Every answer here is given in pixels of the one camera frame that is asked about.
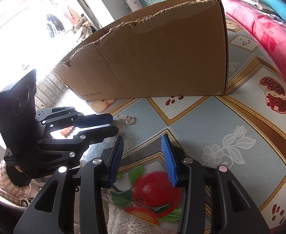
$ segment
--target clothes hanging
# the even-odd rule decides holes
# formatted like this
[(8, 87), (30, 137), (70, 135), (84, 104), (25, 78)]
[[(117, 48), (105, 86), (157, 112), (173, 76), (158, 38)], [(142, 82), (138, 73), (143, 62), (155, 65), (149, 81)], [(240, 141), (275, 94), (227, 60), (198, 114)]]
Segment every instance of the clothes hanging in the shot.
[(63, 31), (65, 29), (61, 21), (53, 14), (48, 13), (47, 20), (55, 25), (57, 31)]
[(54, 37), (54, 32), (53, 32), (53, 28), (52, 28), (51, 24), (46, 24), (46, 26), (47, 26), (47, 31), (50, 34), (50, 37), (53, 38)]
[(64, 16), (66, 18), (69, 19), (69, 21), (72, 23), (72, 25), (74, 26), (79, 20), (80, 20), (80, 16), (79, 14), (69, 5), (63, 9), (64, 11)]

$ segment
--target sweater sleeve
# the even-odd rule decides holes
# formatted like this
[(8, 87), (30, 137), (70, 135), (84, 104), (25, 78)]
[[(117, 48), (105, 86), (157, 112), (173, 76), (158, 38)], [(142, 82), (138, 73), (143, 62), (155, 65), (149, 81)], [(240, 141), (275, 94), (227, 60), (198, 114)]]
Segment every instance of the sweater sleeve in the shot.
[(16, 186), (9, 178), (6, 163), (0, 164), (0, 196), (11, 203), (20, 206), (22, 200), (27, 200), (30, 192), (30, 184), (25, 187)]

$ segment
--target cardboard box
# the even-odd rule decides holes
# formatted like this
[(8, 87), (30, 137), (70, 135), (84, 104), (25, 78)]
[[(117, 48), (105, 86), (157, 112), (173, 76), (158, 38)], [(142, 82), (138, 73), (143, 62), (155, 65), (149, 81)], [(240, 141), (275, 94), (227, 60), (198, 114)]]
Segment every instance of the cardboard box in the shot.
[(224, 94), (228, 42), (220, 0), (167, 0), (96, 31), (54, 72), (82, 99)]

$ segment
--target camera lens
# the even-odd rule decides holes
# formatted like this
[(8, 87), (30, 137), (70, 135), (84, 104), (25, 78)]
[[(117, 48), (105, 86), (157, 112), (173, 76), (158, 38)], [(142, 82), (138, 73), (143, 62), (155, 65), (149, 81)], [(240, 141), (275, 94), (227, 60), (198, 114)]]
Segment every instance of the camera lens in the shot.
[(33, 82), (31, 83), (31, 90), (33, 91), (33, 90), (35, 89), (35, 87), (36, 87), (36, 82), (33, 81)]
[(21, 111), (21, 101), (18, 98), (14, 103), (14, 112), (16, 115), (19, 115), (20, 111)]
[(27, 87), (26, 89), (24, 89), (24, 93), (23, 93), (24, 103), (27, 103), (28, 99), (29, 99), (29, 88)]

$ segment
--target pink blanket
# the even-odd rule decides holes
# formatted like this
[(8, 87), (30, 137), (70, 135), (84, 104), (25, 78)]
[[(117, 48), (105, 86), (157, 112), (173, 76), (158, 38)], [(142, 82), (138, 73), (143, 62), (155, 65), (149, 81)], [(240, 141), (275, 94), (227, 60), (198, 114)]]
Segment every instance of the pink blanket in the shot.
[(237, 0), (222, 0), (225, 12), (267, 50), (286, 80), (286, 25)]

